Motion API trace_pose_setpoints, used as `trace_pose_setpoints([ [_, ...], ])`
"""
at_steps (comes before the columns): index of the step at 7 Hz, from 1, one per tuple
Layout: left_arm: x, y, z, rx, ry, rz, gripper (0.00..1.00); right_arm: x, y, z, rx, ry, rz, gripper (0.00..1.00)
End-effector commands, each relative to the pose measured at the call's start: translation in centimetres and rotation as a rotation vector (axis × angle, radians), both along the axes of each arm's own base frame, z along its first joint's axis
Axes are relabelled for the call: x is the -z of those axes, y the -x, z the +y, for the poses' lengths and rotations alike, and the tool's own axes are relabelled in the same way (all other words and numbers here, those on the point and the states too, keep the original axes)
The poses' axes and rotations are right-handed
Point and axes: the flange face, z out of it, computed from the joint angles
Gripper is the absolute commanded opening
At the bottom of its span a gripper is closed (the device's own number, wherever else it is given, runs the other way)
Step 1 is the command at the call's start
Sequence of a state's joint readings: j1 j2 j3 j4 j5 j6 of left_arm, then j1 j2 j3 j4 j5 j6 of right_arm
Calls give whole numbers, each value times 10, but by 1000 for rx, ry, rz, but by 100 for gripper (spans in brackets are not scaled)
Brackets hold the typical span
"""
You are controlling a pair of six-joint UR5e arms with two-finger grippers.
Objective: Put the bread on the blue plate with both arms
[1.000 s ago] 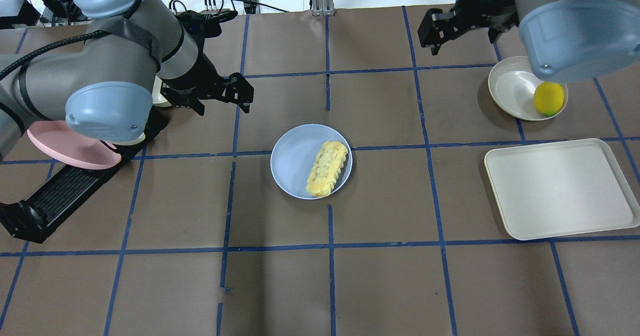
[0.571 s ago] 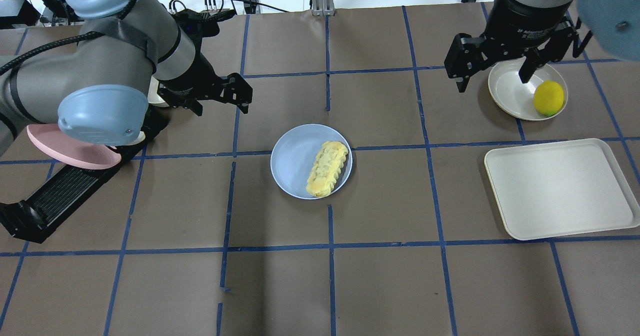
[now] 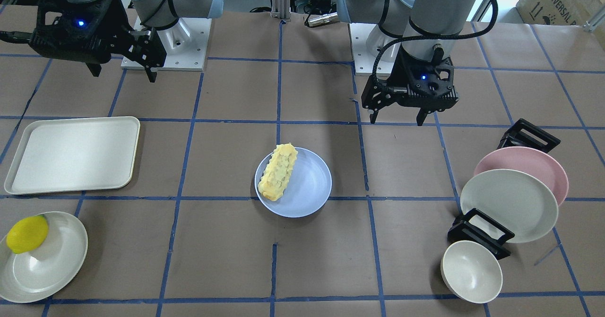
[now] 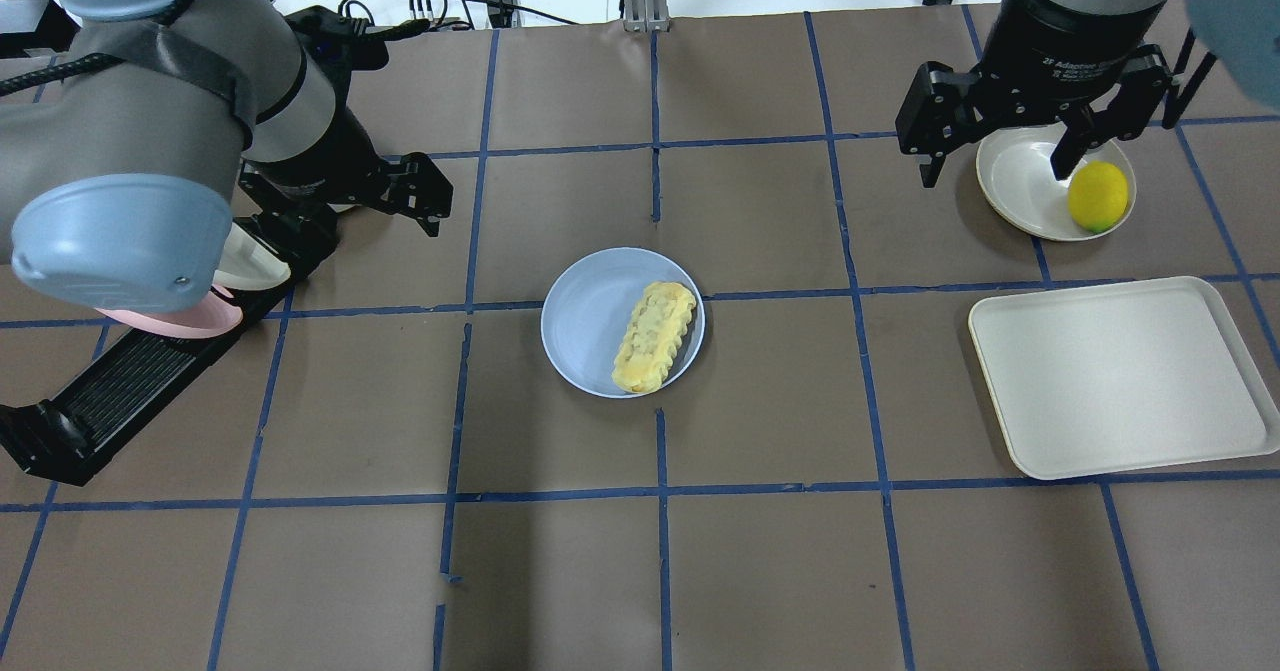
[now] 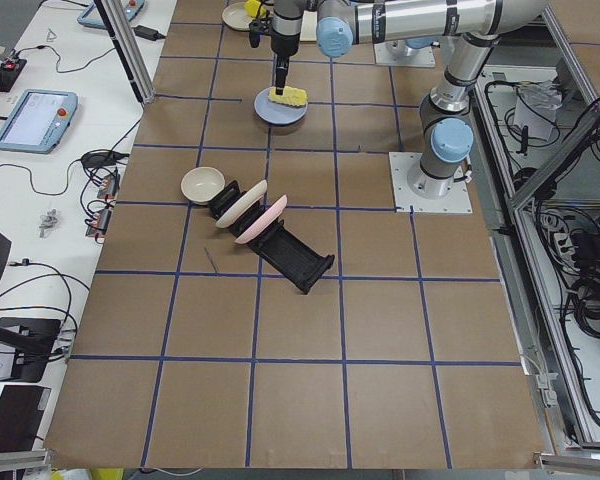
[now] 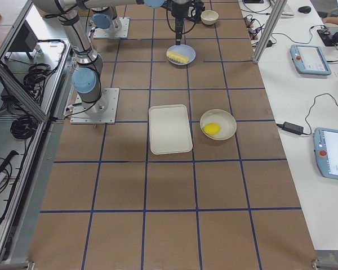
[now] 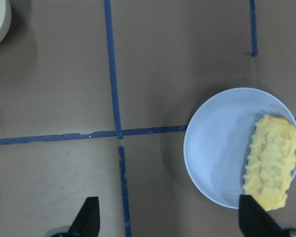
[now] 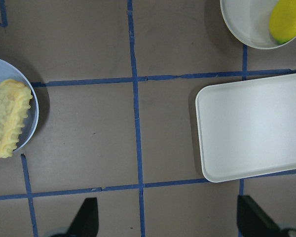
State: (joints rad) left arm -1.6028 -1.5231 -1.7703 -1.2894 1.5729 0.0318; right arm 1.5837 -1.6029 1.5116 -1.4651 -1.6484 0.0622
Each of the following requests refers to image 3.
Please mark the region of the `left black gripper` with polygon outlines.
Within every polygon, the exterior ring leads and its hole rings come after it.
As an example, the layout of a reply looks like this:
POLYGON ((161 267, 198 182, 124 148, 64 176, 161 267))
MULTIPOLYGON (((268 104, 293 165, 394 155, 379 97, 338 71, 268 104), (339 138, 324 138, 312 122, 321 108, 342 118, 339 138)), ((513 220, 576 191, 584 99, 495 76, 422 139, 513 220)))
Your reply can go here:
POLYGON ((370 123, 376 123, 380 110, 395 101, 400 106, 419 108, 415 119, 418 126, 429 114, 452 108, 459 100, 453 72, 451 59, 444 57, 443 48, 433 48, 429 61, 416 59, 399 48, 390 74, 393 93, 386 80, 377 77, 369 77, 363 89, 362 106, 370 111, 370 123))

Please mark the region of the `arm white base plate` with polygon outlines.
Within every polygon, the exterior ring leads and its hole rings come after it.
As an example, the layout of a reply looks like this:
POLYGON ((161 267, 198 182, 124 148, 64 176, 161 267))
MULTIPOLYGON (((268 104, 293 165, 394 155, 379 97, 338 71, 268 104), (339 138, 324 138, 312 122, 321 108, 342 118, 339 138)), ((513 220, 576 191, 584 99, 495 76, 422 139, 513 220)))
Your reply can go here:
POLYGON ((211 18, 180 18, 172 28, 160 31, 167 56, 162 67, 151 70, 202 72, 212 23, 211 18))
MULTIPOLYGON (((356 74, 371 76, 380 49, 394 39, 385 35, 376 24, 351 23, 349 31, 356 74)), ((390 76, 400 46, 400 43, 394 44, 381 56, 377 67, 378 77, 390 76)))

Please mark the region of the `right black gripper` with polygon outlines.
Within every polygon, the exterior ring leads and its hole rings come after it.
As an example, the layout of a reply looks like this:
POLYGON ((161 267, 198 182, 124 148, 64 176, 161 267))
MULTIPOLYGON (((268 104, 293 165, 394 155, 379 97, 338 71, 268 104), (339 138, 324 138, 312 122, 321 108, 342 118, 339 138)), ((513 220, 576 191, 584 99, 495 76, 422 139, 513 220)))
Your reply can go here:
POLYGON ((133 30, 121 0, 39 0, 28 45, 43 57, 85 63, 95 77, 113 54, 122 55, 151 83, 167 56, 155 28, 133 30))

